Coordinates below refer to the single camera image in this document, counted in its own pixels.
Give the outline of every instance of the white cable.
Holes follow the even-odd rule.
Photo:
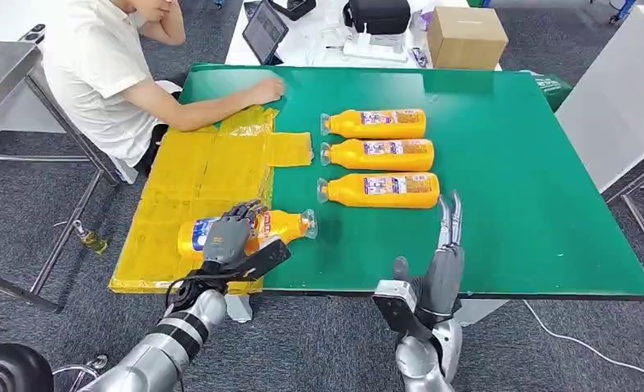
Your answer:
[[[588,345],[588,344],[586,344],[586,343],[584,343],[584,342],[580,341],[579,339],[575,339],[575,338],[573,338],[573,337],[569,337],[569,336],[559,335],[559,334],[557,334],[557,333],[555,333],[555,332],[550,331],[547,327],[545,327],[545,324],[543,324],[543,322],[542,322],[542,321],[540,321],[540,317],[538,317],[538,314],[535,312],[535,310],[533,310],[533,308],[532,308],[532,307],[531,307],[531,305],[528,303],[528,301],[523,300],[523,303],[524,303],[524,304],[526,304],[526,307],[528,308],[528,310],[530,310],[530,311],[531,311],[531,313],[533,313],[533,317],[535,317],[535,319],[536,319],[536,320],[538,320],[538,324],[540,324],[540,326],[541,326],[541,327],[542,327],[542,328],[543,328],[543,329],[544,329],[544,330],[545,330],[545,331],[546,331],[550,336],[554,336],[554,337],[559,338],[559,339],[564,339],[564,340],[566,340],[566,341],[573,341],[573,342],[578,343],[578,344],[582,345],[583,347],[586,347],[587,349],[591,350],[594,354],[597,354],[599,357],[601,357],[601,358],[605,359],[605,360],[606,360],[607,362],[609,362],[609,363],[613,363],[613,364],[615,364],[615,365],[619,365],[619,366],[622,366],[622,367],[625,367],[625,368],[630,368],[630,369],[638,370],[639,372],[644,373],[644,369],[642,369],[642,368],[640,368],[640,367],[636,367],[636,366],[630,365],[630,364],[628,364],[628,363],[619,362],[619,361],[615,361],[614,359],[609,359],[609,358],[607,358],[605,355],[601,354],[601,353],[600,353],[600,351],[598,351],[598,350],[594,349],[593,347],[591,347],[590,345]]]

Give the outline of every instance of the green tabletop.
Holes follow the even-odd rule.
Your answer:
[[[264,76],[284,79],[273,107],[276,131],[312,133],[311,166],[278,168],[273,208],[312,208],[315,240],[291,243],[293,256],[264,278],[264,289],[371,292],[405,256],[423,274],[439,231],[428,210],[320,204],[317,178],[351,171],[321,166],[319,115],[346,109],[421,108],[435,146],[442,192],[464,205],[462,296],[644,297],[644,270],[588,177],[545,98],[525,73],[195,65],[180,98],[216,98]]]

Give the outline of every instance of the plastic bottle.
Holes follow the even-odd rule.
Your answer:
[[[102,254],[108,248],[108,242],[99,237],[95,231],[84,229],[80,220],[72,222],[72,226],[77,230],[77,235],[84,246],[91,249],[97,255]]]
[[[431,208],[438,196],[433,173],[348,174],[317,181],[320,203],[331,200],[349,207]]]
[[[432,167],[434,147],[427,139],[358,140],[339,145],[322,143],[322,165],[335,163],[348,169],[426,172]]]
[[[201,260],[209,230],[213,222],[219,219],[204,218],[183,223],[177,234],[178,252],[182,256]],[[280,210],[262,212],[253,226],[245,246],[247,254],[258,251],[260,245],[273,235],[281,237],[284,243],[301,237],[317,237],[317,220],[313,210],[306,210],[301,214],[289,214]]]
[[[416,139],[425,135],[425,112],[420,109],[346,110],[322,114],[322,135],[347,139]]]

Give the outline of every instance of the black bag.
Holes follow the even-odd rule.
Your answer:
[[[349,0],[344,6],[345,25],[359,33],[400,34],[410,19],[408,0]]]

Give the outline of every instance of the white shirt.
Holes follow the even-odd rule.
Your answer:
[[[43,49],[52,94],[99,149],[135,166],[158,123],[118,94],[153,79],[139,41],[140,17],[110,0],[64,0],[54,8]]]

